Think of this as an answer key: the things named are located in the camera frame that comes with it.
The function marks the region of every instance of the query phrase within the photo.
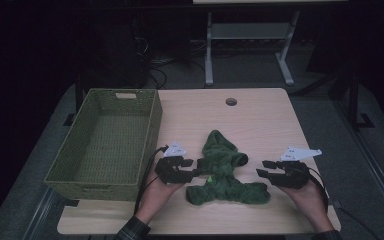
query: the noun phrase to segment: hand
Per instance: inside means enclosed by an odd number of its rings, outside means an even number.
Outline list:
[[[300,188],[279,187],[292,200],[304,216],[310,221],[316,233],[334,230],[327,217],[322,195],[319,188],[312,181]]]
[[[185,184],[164,184],[155,173],[155,165],[151,169],[147,184],[142,195],[140,207],[135,217],[145,224],[149,224],[154,216],[165,206],[171,195]]]

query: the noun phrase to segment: cuff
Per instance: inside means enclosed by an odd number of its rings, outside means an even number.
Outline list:
[[[332,230],[318,233],[314,235],[311,240],[342,240],[342,237],[337,230]]]
[[[148,227],[148,225],[133,216],[117,233],[117,237],[119,239],[143,239],[148,235],[150,230],[151,228]]]

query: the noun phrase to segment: table surface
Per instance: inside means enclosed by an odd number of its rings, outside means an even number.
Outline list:
[[[185,191],[188,185],[203,185],[208,176],[200,176],[172,196],[150,223],[151,234],[313,232],[292,200],[268,180],[258,177],[255,170],[263,168],[262,160],[279,160],[288,146],[309,148],[283,89],[160,90],[159,95],[164,113],[157,147],[177,141],[187,150],[185,158],[198,159],[203,157],[201,150],[208,134],[217,129],[249,157],[247,165],[235,169],[235,177],[243,183],[266,183],[271,199],[264,205],[216,200],[194,206],[186,201]],[[237,105],[228,106],[227,98],[235,98]],[[313,158],[305,163],[317,170]],[[77,207],[65,207],[58,231],[115,234],[130,219],[133,209],[133,202],[81,200]],[[328,216],[339,230],[341,226],[331,206]]]

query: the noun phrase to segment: metal frame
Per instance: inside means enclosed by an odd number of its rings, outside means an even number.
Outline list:
[[[49,210],[53,201],[55,200],[55,192],[50,188],[46,187],[45,193],[42,196],[42,199],[39,201],[35,213],[27,227],[23,240],[34,240],[38,239],[38,234],[40,234],[46,217],[48,216]]]
[[[346,110],[343,108],[343,106],[341,106],[339,101],[333,101],[333,103],[335,108],[339,112],[343,122],[348,128],[348,131],[351,133],[351,136],[360,148],[361,153],[363,154],[366,160],[366,164],[369,168],[369,171],[384,197],[384,172],[378,164],[379,160],[372,153],[363,136],[361,136],[360,132],[356,131],[355,126],[353,126],[353,123],[349,121],[349,116],[346,114]]]
[[[286,85],[293,86],[294,80],[286,64],[286,55],[294,36],[295,27],[300,11],[295,11],[289,23],[252,23],[252,24],[217,24],[212,22],[212,13],[208,13],[207,21],[207,53],[205,56],[205,85],[212,86],[213,64],[211,61],[211,40],[212,39],[284,39],[285,44],[279,53],[276,53],[276,60],[279,64]],[[229,29],[241,29],[238,35]]]

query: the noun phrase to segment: green wicker basket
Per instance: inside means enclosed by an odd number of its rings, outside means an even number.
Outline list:
[[[69,199],[134,201],[162,112],[156,90],[91,89],[45,183]]]

